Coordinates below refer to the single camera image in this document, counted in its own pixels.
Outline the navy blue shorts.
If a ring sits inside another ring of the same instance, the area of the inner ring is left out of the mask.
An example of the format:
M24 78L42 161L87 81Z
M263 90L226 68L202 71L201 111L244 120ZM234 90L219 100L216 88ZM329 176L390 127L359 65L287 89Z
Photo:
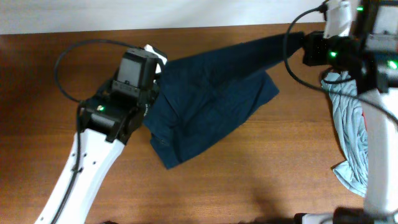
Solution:
M144 118L166 169L203 153L279 94L267 69L283 61L282 34L167 62Z

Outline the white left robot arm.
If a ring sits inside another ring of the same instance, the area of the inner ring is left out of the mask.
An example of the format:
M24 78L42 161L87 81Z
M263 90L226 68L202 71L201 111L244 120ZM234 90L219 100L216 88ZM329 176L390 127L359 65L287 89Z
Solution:
M124 53L114 76L79 103L70 155L37 223L84 223L101 184L159 92L167 56L151 45Z

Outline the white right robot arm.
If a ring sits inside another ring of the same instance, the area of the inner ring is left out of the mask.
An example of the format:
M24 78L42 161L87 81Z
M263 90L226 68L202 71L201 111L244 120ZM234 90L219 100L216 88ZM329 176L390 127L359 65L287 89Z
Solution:
M305 36L303 63L347 71L357 85L369 140L363 208L303 214L301 223L397 223L397 1L324 1L325 29Z

